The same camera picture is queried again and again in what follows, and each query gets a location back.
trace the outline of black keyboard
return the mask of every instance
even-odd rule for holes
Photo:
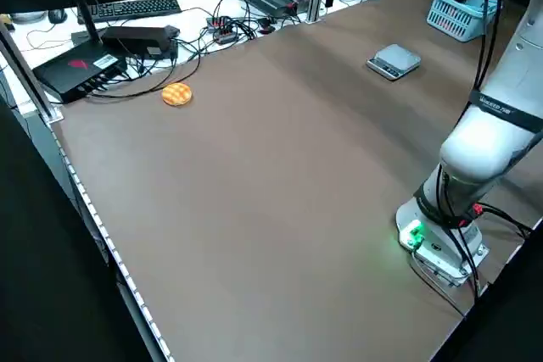
[[[166,16],[181,13],[177,0],[131,0],[128,2],[104,3],[89,6],[92,21],[117,21],[141,19],[143,17]],[[77,14],[77,22],[82,25],[81,12]]]

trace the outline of white desk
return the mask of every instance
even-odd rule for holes
[[[177,0],[181,6],[182,10],[187,10],[190,8],[199,7],[204,10],[213,13],[216,5],[220,0]],[[342,8],[346,8],[350,5],[358,4],[361,0],[336,0],[333,4],[333,7],[328,11],[322,11],[322,14],[333,13]],[[231,17],[242,17],[245,14],[245,3],[243,0],[225,0],[221,4],[221,14],[228,15]],[[84,25],[78,25],[76,20],[76,10],[68,10],[68,19],[61,25],[56,25],[51,29],[51,24],[47,19],[42,20],[38,23],[32,25],[16,25],[16,30],[12,34],[15,43],[22,51],[25,56],[28,65],[31,68],[35,68],[40,64],[48,61],[51,58],[60,55],[61,53],[67,51],[72,47],[70,40],[70,34],[76,31],[84,31]],[[251,8],[251,13],[259,14],[259,10],[256,8]],[[164,27],[166,25],[173,25],[180,29],[181,35],[180,38],[185,41],[192,41],[199,37],[200,30],[205,27],[205,18],[209,17],[202,10],[189,10],[180,14],[173,14],[170,16],[164,17],[154,17],[149,19],[138,19],[127,22],[125,25],[133,26],[147,26],[147,27]],[[300,19],[304,21],[305,16],[301,14]],[[284,25],[292,24],[290,21],[286,21]],[[105,23],[97,24],[98,28],[105,27]],[[277,29],[281,29],[281,24],[276,25]],[[41,46],[38,49],[33,49],[29,43],[29,40],[32,46],[37,47]],[[203,38],[203,42],[207,43],[211,41],[211,35],[206,35]],[[210,50],[215,50],[219,48],[216,45],[210,47]],[[191,53],[180,48],[179,57],[177,62],[179,64],[184,63]],[[6,62],[1,58],[1,66],[5,66]],[[164,62],[163,64],[159,63],[158,66],[166,66],[169,62]],[[12,93],[14,94],[14,100],[20,107],[20,112],[22,114],[28,114],[35,110],[34,105],[30,101],[28,95],[25,92],[25,89],[19,83],[14,72],[7,67],[4,70],[6,79],[9,83]]]

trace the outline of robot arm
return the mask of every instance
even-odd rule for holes
[[[543,0],[531,0],[500,63],[443,143],[440,164],[396,214],[402,246],[414,250],[410,230],[423,228],[417,256],[453,284],[472,270],[451,236],[465,238],[476,266],[482,261],[488,248],[469,211],[543,137],[541,61]]]

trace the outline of brown table surface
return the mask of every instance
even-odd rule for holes
[[[180,109],[159,94],[64,108],[54,131],[176,360],[425,360],[459,321],[393,221],[436,165],[479,53],[426,24],[430,3],[373,0],[216,53]],[[507,6],[497,56],[519,16]],[[364,63],[395,42],[423,62],[391,83]],[[540,161],[489,200],[534,223]],[[482,230],[493,279],[518,239],[496,220]],[[471,302],[467,286],[453,295]]]

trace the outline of green led light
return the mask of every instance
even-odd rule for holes
[[[400,232],[400,240],[410,248],[418,248],[424,241],[423,231],[423,223],[420,220],[412,220]]]

